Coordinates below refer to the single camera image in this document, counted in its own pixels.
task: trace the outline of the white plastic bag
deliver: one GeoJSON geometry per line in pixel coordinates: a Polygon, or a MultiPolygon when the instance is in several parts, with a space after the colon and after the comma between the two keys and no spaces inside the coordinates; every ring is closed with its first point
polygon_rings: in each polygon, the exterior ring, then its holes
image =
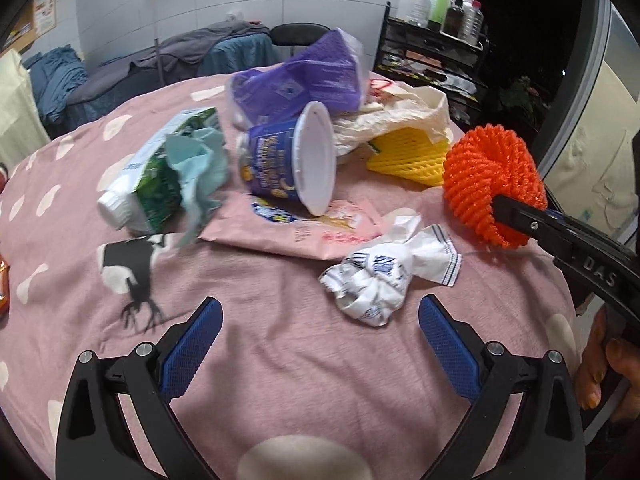
{"type": "Polygon", "coordinates": [[[444,92],[430,86],[412,88],[402,82],[394,82],[381,92],[382,102],[367,104],[358,113],[334,118],[337,156],[400,128],[423,130],[431,142],[445,139],[453,142],[449,103],[444,92]]]}

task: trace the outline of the light blue cloth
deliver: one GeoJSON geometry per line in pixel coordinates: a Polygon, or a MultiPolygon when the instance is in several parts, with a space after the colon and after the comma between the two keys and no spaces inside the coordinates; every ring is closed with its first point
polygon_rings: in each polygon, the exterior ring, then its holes
{"type": "Polygon", "coordinates": [[[198,67],[197,76],[233,74],[255,66],[271,66],[279,61],[268,34],[231,38],[209,50],[198,67]]]}
{"type": "Polygon", "coordinates": [[[164,147],[169,167],[180,176],[182,207],[187,213],[187,231],[178,243],[182,247],[200,234],[222,205],[210,195],[228,177],[225,137],[218,128],[203,128],[191,137],[170,135],[164,147]]]}

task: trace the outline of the white pipe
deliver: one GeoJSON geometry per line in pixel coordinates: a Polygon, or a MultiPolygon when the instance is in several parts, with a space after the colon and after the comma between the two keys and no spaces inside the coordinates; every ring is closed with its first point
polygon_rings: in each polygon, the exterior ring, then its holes
{"type": "Polygon", "coordinates": [[[158,34],[158,10],[156,9],[156,0],[151,0],[151,10],[154,19],[154,46],[156,48],[156,57],[158,58],[158,72],[160,75],[160,83],[164,86],[164,72],[162,70],[162,59],[160,57],[160,38],[158,34]]]}

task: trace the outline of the pink paper envelope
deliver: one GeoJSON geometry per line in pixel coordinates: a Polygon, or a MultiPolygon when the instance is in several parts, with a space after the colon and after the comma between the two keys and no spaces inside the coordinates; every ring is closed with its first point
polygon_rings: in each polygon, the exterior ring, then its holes
{"type": "Polygon", "coordinates": [[[231,191],[200,238],[273,254],[341,260],[385,231],[385,221],[367,200],[333,200],[327,213],[313,217],[287,202],[231,191]]]}

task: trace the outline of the red object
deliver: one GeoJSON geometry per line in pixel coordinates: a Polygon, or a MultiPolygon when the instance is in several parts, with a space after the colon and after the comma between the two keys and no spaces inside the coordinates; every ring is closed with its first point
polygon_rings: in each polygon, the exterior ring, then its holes
{"type": "Polygon", "coordinates": [[[502,194],[540,210],[546,192],[527,145],[500,124],[465,134],[444,162],[444,198],[454,215],[489,243],[517,248],[529,237],[497,223],[492,200],[502,194]]]}
{"type": "Polygon", "coordinates": [[[369,79],[369,86],[372,90],[382,90],[391,86],[394,82],[389,79],[369,79]]]}
{"type": "Polygon", "coordinates": [[[9,181],[9,172],[6,170],[4,164],[0,163],[0,193],[4,191],[4,186],[9,181]]]}
{"type": "Polygon", "coordinates": [[[0,316],[9,310],[9,265],[0,255],[0,316]]]}

